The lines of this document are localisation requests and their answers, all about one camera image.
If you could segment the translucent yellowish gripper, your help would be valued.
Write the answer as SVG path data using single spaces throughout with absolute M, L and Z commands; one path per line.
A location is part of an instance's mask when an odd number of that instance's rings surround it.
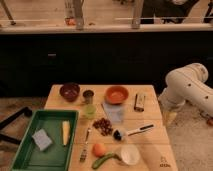
M 169 126 L 177 116 L 180 109 L 178 105 L 161 104 L 163 124 Z

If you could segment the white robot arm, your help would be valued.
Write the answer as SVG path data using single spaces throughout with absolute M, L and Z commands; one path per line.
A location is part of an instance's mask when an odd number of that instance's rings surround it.
M 167 87 L 158 97 L 163 124 L 168 126 L 186 101 L 197 106 L 206 120 L 213 121 L 213 88 L 207 86 L 208 70 L 201 63 L 192 63 L 170 71 Z

